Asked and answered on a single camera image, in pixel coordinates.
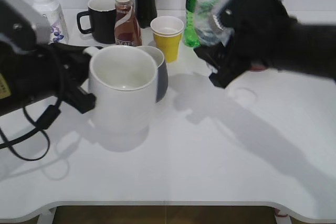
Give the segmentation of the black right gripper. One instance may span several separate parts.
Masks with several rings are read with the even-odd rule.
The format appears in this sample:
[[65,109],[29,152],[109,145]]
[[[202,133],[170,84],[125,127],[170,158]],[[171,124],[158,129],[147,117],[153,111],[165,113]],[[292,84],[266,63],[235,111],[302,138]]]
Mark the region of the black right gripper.
[[280,0],[222,0],[214,7],[214,26],[238,29],[244,41],[194,49],[212,69],[211,83],[226,88],[260,63],[267,68],[335,80],[335,25],[305,24],[290,17]]

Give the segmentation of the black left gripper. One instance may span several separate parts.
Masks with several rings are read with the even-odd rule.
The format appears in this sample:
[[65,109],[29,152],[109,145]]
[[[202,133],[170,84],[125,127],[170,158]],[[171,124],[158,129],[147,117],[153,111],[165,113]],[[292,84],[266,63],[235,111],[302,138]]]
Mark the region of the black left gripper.
[[[50,24],[23,0],[1,0],[1,115],[55,94],[44,116],[58,116],[62,101],[81,114],[93,110],[96,96],[78,82],[88,79],[87,47],[51,43]],[[62,65],[69,77],[64,80]]]

